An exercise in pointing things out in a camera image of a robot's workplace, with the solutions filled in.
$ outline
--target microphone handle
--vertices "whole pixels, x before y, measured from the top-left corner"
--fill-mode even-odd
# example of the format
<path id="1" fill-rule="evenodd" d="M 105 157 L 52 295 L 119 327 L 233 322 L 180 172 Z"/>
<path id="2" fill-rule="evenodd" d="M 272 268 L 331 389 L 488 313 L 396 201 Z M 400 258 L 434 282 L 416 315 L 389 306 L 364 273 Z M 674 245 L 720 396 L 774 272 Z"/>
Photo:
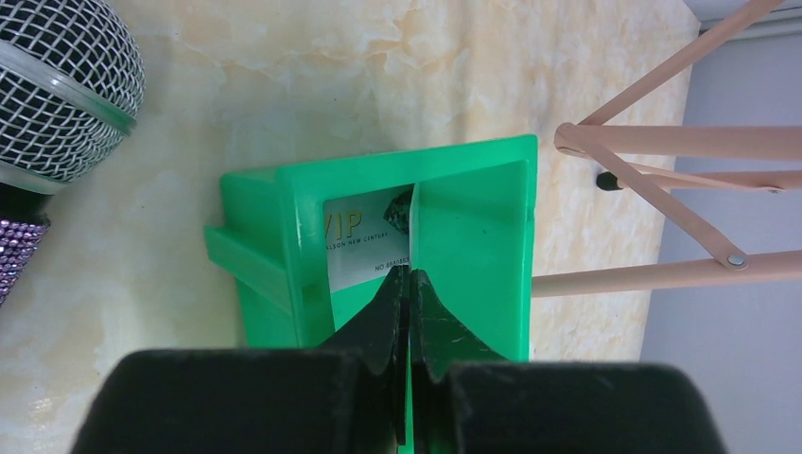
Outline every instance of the microphone handle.
<path id="1" fill-rule="evenodd" d="M 0 306 L 50 226 L 52 197 L 0 183 Z"/>

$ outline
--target screw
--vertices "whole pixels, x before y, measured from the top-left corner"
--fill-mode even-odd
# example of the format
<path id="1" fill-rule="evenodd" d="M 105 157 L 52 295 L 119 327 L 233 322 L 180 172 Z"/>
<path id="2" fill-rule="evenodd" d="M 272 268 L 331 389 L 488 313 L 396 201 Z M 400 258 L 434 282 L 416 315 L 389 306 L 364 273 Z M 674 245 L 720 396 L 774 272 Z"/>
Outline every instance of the screw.
<path id="1" fill-rule="evenodd" d="M 741 257 L 740 255 L 732 254 L 732 255 L 727 257 L 727 262 L 729 262 L 730 265 L 733 265 L 735 267 L 739 267 L 739 266 L 743 265 L 744 263 L 746 263 L 746 259 Z"/>

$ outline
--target marble surface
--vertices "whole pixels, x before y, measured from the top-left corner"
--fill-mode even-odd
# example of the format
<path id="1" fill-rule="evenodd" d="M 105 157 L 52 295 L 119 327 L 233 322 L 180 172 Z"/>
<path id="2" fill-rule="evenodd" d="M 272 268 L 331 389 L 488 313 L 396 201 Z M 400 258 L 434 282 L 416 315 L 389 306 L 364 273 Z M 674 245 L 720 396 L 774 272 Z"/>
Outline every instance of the marble surface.
<path id="1" fill-rule="evenodd" d="M 252 166 L 541 137 L 535 274 L 654 262 L 663 219 L 550 144 L 688 43 L 681 0 L 117 0 L 145 58 L 133 137 L 50 207 L 0 310 L 0 452 L 62 453 L 119 358 L 231 346 L 205 257 L 218 177 Z M 615 120 L 679 124 L 689 73 Z M 640 162 L 671 166 L 669 159 Z M 647 292 L 532 304 L 535 359 L 636 359 Z"/>

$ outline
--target pink metal stand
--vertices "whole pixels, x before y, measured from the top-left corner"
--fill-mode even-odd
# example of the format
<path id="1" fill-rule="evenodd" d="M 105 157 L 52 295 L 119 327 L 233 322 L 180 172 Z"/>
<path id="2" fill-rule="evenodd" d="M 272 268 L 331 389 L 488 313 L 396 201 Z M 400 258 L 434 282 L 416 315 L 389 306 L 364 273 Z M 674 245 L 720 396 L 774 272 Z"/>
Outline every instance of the pink metal stand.
<path id="1" fill-rule="evenodd" d="M 751 0 L 657 66 L 585 120 L 564 123 L 554 144 L 570 156 L 592 159 L 676 223 L 713 257 L 672 264 L 533 277 L 532 297 L 648 288 L 701 287 L 802 278 L 802 251 L 748 255 L 664 189 L 724 188 L 782 192 L 802 188 L 802 171 L 686 175 L 627 163 L 612 150 L 714 158 L 802 161 L 802 127 L 687 128 L 604 126 L 652 90 L 752 25 L 783 0 Z"/>

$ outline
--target green plastic container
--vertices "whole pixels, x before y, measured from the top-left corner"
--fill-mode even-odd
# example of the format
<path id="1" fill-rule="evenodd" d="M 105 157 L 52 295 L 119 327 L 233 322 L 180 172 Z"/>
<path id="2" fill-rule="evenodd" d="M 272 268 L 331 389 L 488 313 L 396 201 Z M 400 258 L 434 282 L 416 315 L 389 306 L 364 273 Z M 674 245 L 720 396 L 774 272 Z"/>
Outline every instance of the green plastic container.
<path id="1" fill-rule="evenodd" d="M 229 173 L 207 249 L 236 279 L 249 346 L 313 347 L 382 281 L 329 291 L 323 204 L 415 184 L 410 265 L 488 346 L 527 360 L 536 175 L 533 135 Z"/>

